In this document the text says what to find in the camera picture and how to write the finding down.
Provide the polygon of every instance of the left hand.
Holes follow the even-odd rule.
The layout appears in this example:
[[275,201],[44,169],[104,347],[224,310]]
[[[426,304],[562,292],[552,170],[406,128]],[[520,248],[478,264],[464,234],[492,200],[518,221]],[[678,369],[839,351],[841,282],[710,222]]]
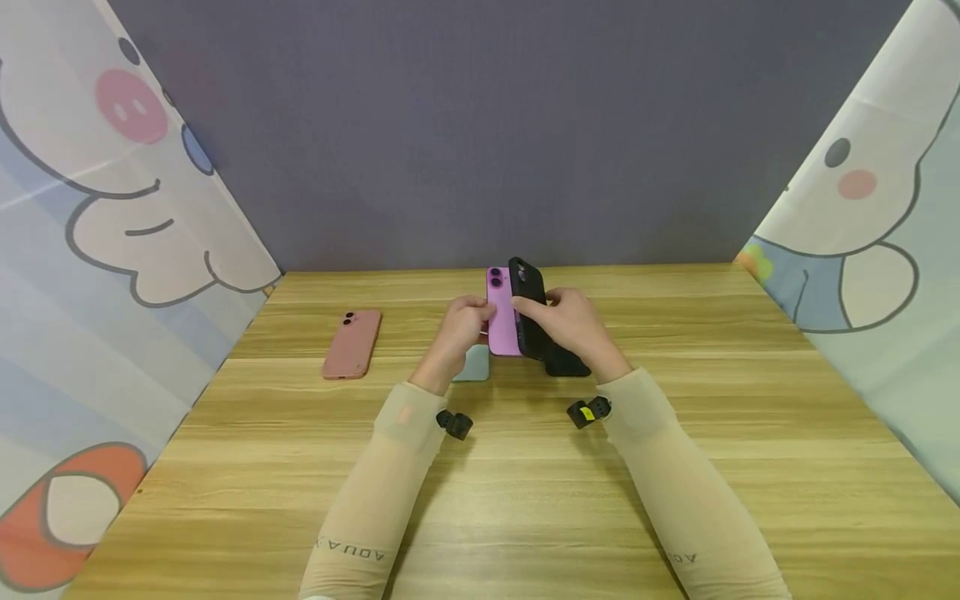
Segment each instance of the left hand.
[[454,299],[440,321],[437,337],[410,376],[410,383],[443,396],[453,377],[464,369],[467,350],[476,344],[483,323],[489,321],[494,312],[496,306],[478,296]]

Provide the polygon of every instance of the arm sleeve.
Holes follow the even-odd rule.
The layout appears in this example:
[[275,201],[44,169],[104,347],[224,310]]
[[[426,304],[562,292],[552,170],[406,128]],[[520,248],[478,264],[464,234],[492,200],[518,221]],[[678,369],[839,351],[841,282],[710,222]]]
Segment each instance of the arm sleeve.
[[689,598],[790,598],[756,523],[653,377],[639,369],[599,392],[612,407],[603,421],[609,440]]
[[320,529],[300,598],[374,600],[383,595],[420,487],[444,431],[446,400],[410,384],[394,387],[373,436]]

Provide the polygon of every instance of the purple wall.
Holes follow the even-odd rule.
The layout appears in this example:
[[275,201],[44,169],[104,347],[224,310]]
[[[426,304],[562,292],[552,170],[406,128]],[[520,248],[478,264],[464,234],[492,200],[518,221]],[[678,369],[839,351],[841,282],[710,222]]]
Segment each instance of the purple wall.
[[284,270],[731,260],[907,0],[111,0]]

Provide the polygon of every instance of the cartoon eye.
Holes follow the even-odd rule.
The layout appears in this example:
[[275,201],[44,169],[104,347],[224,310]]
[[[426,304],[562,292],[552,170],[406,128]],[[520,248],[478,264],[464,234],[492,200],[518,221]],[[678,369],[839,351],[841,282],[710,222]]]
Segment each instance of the cartoon eye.
[[824,156],[824,163],[827,167],[839,167],[843,161],[850,155],[850,140],[846,137],[840,137],[830,144],[827,149],[827,155]]
[[133,64],[140,64],[140,53],[133,47],[133,43],[125,37],[121,37],[118,42],[120,44],[120,52],[123,53],[123,56]]

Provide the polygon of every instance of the purple phone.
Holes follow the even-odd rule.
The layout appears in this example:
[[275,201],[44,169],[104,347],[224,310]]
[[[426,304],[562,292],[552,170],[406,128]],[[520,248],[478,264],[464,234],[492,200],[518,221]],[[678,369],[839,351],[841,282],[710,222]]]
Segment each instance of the purple phone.
[[487,302],[496,306],[496,314],[490,319],[487,338],[491,354],[497,356],[522,356],[516,342],[516,313],[510,304],[512,296],[507,267],[490,267],[487,270]]

